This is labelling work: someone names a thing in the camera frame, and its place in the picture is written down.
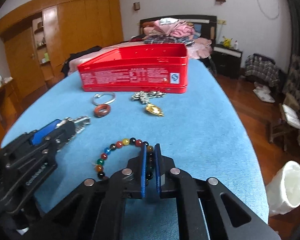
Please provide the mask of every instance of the wall outlet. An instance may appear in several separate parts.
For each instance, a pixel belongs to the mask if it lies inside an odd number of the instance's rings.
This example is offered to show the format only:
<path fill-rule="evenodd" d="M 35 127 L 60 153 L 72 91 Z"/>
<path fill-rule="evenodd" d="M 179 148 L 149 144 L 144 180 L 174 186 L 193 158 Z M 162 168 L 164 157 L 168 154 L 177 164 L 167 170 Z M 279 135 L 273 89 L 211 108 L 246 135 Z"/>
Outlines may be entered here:
<path fill-rule="evenodd" d="M 221 24 L 221 25 L 227 25 L 227 21 L 226 20 L 218 20 L 217 23 Z"/>

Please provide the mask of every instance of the trash bag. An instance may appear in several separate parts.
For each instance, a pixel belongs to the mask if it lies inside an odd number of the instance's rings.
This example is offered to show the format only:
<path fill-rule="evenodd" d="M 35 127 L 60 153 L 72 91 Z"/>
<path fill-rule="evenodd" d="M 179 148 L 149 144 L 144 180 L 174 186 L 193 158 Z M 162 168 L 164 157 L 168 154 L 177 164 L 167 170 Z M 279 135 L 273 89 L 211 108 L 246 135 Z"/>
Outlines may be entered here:
<path fill-rule="evenodd" d="M 266 186 L 269 216 L 286 214 L 300 205 L 300 165 L 287 162 Z"/>

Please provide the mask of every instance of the plaid cloth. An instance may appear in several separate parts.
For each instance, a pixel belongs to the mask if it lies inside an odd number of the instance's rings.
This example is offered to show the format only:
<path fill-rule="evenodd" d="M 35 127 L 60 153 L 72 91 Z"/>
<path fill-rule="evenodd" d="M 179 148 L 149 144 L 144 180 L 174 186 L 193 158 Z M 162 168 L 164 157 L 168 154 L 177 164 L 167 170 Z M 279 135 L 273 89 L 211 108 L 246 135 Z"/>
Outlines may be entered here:
<path fill-rule="evenodd" d="M 164 35 L 153 35 L 149 36 L 144 40 L 145 44 L 162 44 L 162 43 L 183 43 L 186 46 L 192 46 L 194 41 L 189 39 L 189 37 L 175 38 L 171 36 Z"/>
<path fill-rule="evenodd" d="M 261 57 L 250 55 L 245 62 L 245 76 L 256 76 L 274 87 L 279 83 L 279 69 L 270 61 L 263 61 Z"/>

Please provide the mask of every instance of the black nightstand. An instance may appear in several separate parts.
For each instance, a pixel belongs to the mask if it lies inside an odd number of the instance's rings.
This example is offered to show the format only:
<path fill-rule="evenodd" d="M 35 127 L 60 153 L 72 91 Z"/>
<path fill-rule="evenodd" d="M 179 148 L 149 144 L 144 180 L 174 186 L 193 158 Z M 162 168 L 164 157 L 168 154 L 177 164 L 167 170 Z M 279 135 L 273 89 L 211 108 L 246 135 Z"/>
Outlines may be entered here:
<path fill-rule="evenodd" d="M 239 78 L 242 53 L 240 50 L 228 49 L 216 44 L 211 57 L 216 65 L 218 74 L 230 78 Z"/>

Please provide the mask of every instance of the multicolored bead bracelet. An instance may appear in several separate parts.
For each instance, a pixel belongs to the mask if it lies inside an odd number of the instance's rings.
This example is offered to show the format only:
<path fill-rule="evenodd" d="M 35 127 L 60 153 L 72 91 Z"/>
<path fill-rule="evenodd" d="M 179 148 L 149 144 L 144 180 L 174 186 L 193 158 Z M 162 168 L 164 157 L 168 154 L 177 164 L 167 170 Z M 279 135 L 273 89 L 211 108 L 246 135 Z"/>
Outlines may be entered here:
<path fill-rule="evenodd" d="M 147 147 L 147 172 L 146 172 L 146 179 L 150 180 L 153 178 L 152 170 L 154 169 L 154 147 L 149 145 L 147 141 L 141 141 L 140 139 L 137 140 L 136 138 L 132 137 L 130 139 L 123 139 L 122 141 L 117 141 L 115 144 L 112 143 L 109 147 L 104 149 L 104 152 L 100 155 L 100 159 L 97 160 L 95 164 L 95 171 L 98 173 L 99 179 L 108 179 L 106 176 L 103 166 L 105 164 L 105 160 L 108 158 L 109 154 L 116 150 L 120 149 L 122 146 L 126 145 L 135 145 L 137 147 L 142 147 L 146 145 Z"/>

